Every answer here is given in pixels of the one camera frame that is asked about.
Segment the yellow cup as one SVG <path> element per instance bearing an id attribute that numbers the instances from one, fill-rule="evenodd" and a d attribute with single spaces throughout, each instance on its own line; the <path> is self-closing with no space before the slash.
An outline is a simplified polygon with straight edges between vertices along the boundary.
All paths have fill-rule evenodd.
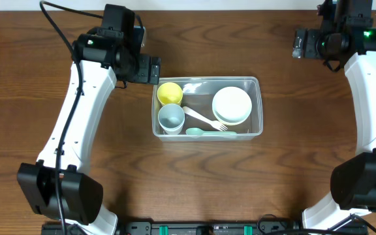
<path id="1" fill-rule="evenodd" d="M 163 106 L 167 104 L 181 105 L 183 90 L 174 82 L 166 82 L 159 86 L 157 90 L 157 98 Z"/>

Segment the grey cup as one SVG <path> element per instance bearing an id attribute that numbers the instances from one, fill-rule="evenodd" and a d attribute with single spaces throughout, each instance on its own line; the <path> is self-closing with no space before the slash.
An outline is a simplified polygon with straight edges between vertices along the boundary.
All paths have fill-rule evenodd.
<path id="1" fill-rule="evenodd" d="M 158 113 L 159 125 L 169 135 L 180 134 L 185 123 L 185 112 L 178 104 L 166 104 Z"/>

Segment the mint green plastic spoon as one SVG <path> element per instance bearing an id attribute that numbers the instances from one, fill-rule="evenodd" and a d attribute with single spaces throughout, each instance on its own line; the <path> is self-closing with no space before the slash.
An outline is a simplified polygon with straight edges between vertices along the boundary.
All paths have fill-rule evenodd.
<path id="1" fill-rule="evenodd" d="M 204 131 L 200 128 L 188 128 L 185 131 L 186 135 L 195 135 L 195 136 L 228 136 L 228 135 L 236 135 L 234 131 Z"/>

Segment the white bowl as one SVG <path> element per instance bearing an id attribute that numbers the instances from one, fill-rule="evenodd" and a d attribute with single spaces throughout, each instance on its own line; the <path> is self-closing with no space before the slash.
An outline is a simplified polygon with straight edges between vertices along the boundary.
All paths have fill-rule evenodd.
<path id="1" fill-rule="evenodd" d="M 224 87 L 213 97 L 211 109 L 225 119 L 238 121 L 252 111 L 250 96 L 238 87 Z"/>

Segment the pink plastic fork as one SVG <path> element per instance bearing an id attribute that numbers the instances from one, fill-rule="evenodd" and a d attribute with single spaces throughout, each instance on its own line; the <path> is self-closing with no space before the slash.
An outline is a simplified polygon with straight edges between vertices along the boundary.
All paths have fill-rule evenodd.
<path id="1" fill-rule="evenodd" d="M 191 116 L 191 117 L 196 118 L 200 121 L 203 121 L 203 122 L 211 125 L 214 129 L 217 129 L 218 131 L 227 131 L 228 130 L 228 127 L 226 127 L 220 121 L 212 121 L 212 120 L 204 117 L 203 115 L 199 114 L 198 112 L 194 111 L 193 109 L 191 109 L 187 106 L 183 106 L 182 109 L 183 109 L 184 113 L 187 114 L 188 116 Z"/>

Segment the yellow bowl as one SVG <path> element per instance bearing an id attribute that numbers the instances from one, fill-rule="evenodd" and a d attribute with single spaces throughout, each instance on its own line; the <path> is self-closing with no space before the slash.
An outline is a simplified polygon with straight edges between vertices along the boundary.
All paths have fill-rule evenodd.
<path id="1" fill-rule="evenodd" d="M 214 116 L 217 118 L 218 121 L 220 121 L 221 123 L 223 123 L 224 125 L 230 125 L 230 126 L 234 126 L 234 125 L 239 125 L 241 123 L 244 123 L 248 118 L 249 116 L 244 116 L 242 117 L 241 119 L 239 119 L 238 121 L 231 121 L 229 119 L 225 119 L 223 118 L 221 115 L 219 115 L 217 112 L 214 112 L 213 113 Z"/>

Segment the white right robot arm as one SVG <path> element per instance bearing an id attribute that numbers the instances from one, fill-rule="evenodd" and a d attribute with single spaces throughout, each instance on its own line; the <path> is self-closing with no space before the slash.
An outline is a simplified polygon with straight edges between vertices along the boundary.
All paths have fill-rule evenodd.
<path id="1" fill-rule="evenodd" d="M 305 229 L 337 231 L 356 216 L 376 213 L 376 29 L 371 23 L 323 20 L 297 29 L 293 57 L 339 61 L 351 87 L 357 128 L 355 156 L 334 168 L 330 191 L 302 213 Z"/>

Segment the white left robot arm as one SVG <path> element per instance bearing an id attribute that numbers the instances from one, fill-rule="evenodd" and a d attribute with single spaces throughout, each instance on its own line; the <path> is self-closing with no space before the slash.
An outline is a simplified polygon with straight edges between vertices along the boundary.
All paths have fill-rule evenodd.
<path id="1" fill-rule="evenodd" d="M 158 84 L 161 60 L 141 54 L 145 27 L 96 28 L 72 46 L 70 82 L 49 140 L 34 164 L 22 163 L 18 184 L 35 214 L 60 222 L 50 234 L 115 234 L 118 217 L 102 203 L 103 186 L 89 177 L 102 111 L 117 82 Z"/>

